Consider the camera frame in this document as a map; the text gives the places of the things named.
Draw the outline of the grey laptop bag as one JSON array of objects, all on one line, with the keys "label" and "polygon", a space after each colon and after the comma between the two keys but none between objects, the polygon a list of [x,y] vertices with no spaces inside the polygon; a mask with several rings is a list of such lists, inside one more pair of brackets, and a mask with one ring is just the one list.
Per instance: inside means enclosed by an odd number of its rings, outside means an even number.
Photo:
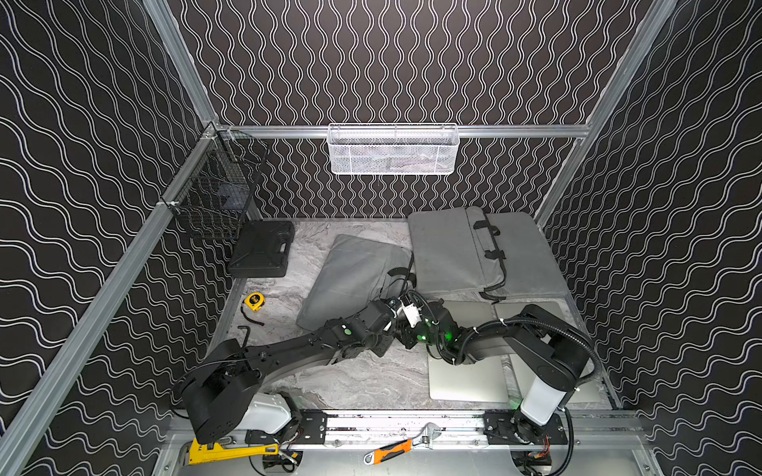
[{"label": "grey laptop bag", "polygon": [[408,217],[417,291],[478,292],[490,299],[506,282],[500,229],[479,207],[419,211]]},{"label": "grey laptop bag", "polygon": [[569,293],[550,246],[524,212],[486,214],[472,224],[486,286],[480,297],[562,296]]},{"label": "grey laptop bag", "polygon": [[345,234],[337,236],[297,316],[314,331],[331,319],[350,317],[371,301],[397,297],[412,276],[413,254],[398,245]]}]

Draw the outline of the silver laptop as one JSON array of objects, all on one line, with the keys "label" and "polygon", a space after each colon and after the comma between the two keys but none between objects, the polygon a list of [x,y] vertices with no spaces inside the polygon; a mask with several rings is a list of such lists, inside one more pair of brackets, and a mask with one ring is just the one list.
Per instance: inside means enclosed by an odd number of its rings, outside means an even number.
[{"label": "silver laptop", "polygon": [[[493,321],[488,303],[445,301],[454,321],[464,327]],[[500,357],[489,357],[470,365],[452,366],[429,358],[430,397],[437,401],[507,404],[509,392]]]},{"label": "silver laptop", "polygon": [[[497,317],[514,317],[527,307],[528,303],[498,303],[494,307]],[[552,315],[567,321],[570,325],[581,330],[581,324],[575,317],[568,302],[565,299],[551,299],[551,301],[536,301],[538,307],[543,307]],[[535,375],[531,372],[528,365],[521,361],[514,354],[508,356],[510,360],[512,376],[508,378],[510,395],[515,397],[524,397],[532,383]],[[569,406],[578,409],[610,409],[607,396],[605,396],[604,385],[601,380],[587,382],[579,387],[578,391],[571,396]]]}]

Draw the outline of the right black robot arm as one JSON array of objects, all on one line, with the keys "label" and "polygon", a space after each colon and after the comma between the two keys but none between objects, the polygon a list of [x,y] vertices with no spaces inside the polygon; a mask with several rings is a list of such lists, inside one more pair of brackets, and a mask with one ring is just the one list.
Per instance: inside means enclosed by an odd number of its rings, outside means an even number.
[{"label": "right black robot arm", "polygon": [[406,348],[430,345],[438,359],[452,366],[515,353],[532,370],[535,380],[508,422],[514,438],[525,444],[537,440],[573,392],[602,371],[589,338],[539,305],[464,327],[441,301],[425,301],[412,292],[403,303],[393,328]]}]

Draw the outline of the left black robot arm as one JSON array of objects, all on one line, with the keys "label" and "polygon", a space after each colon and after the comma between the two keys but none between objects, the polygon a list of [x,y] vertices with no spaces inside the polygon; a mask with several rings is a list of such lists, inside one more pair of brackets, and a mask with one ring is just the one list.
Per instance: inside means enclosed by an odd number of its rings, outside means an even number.
[{"label": "left black robot arm", "polygon": [[227,436],[271,382],[355,359],[365,351],[384,356],[395,338],[401,307],[398,299],[377,299],[350,317],[330,319],[296,338],[260,346],[242,346],[235,339],[220,343],[181,378],[175,391],[196,440],[213,443]]}]

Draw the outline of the orange adjustable wrench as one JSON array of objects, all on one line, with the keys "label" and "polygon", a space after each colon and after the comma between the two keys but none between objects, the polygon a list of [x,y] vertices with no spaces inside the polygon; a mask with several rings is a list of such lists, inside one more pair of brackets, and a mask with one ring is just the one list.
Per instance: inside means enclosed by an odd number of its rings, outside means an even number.
[{"label": "orange adjustable wrench", "polygon": [[433,422],[428,422],[416,436],[408,438],[408,440],[401,440],[399,442],[387,444],[381,448],[368,452],[363,457],[363,462],[368,466],[378,465],[411,452],[417,447],[431,448],[432,442],[439,438],[443,431],[444,429],[441,426],[438,426]]}]

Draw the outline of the yellow tape measure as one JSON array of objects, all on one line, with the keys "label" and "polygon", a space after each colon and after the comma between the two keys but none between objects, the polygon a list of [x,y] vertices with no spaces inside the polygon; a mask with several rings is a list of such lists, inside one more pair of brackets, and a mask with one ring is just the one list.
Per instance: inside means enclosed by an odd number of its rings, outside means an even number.
[{"label": "yellow tape measure", "polygon": [[252,293],[243,300],[243,305],[246,309],[257,313],[257,311],[260,311],[264,307],[265,301],[266,299],[262,293]]}]

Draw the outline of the black hex key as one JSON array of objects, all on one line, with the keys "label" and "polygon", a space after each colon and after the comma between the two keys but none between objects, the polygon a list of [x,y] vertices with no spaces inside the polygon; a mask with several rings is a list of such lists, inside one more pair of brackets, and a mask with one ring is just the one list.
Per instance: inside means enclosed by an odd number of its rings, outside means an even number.
[{"label": "black hex key", "polygon": [[248,341],[251,335],[251,327],[249,325],[238,325],[237,329],[242,333],[241,347],[248,346]]}]

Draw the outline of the black plastic tool case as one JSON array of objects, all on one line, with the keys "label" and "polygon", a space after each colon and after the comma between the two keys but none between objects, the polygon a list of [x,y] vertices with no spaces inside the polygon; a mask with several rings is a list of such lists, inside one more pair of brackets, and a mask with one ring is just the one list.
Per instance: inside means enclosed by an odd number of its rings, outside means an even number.
[{"label": "black plastic tool case", "polygon": [[249,221],[227,265],[234,278],[283,278],[296,228],[291,221]]}]

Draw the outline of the yellow pipe wrench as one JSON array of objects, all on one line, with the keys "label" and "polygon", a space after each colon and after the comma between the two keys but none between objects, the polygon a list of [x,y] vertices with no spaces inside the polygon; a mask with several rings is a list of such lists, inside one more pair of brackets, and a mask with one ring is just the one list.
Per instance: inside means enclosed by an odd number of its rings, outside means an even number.
[{"label": "yellow pipe wrench", "polygon": [[194,440],[188,451],[188,465],[200,465],[214,462],[229,461],[251,456],[274,456],[280,451],[277,443],[225,448],[219,443],[201,444]]}]

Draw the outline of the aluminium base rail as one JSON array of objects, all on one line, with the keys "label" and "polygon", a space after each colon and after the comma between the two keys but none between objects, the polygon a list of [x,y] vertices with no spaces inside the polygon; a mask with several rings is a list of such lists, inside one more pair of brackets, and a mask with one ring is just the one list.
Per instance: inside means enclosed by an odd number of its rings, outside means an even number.
[{"label": "aluminium base rail", "polygon": [[644,436],[633,412],[582,411],[571,415],[573,429],[556,414],[545,426],[546,438],[534,434],[531,445],[515,437],[519,416],[512,410],[361,411],[303,410],[291,440],[293,449],[374,449],[417,436],[426,424],[441,435],[432,449],[540,449],[544,441],[562,448],[572,440],[584,449],[635,448]]}]

